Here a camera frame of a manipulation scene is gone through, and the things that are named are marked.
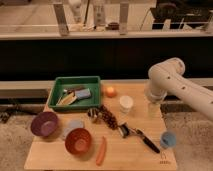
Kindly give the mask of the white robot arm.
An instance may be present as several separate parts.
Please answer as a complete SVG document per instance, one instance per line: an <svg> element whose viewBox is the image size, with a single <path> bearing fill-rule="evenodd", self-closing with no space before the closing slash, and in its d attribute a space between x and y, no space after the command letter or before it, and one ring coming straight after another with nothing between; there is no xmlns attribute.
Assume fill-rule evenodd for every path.
<svg viewBox="0 0 213 171"><path fill-rule="evenodd" d="M171 93L213 121L213 91L185 79L184 72L184 62L176 57L153 65L148 70L147 99L158 103Z"/></svg>

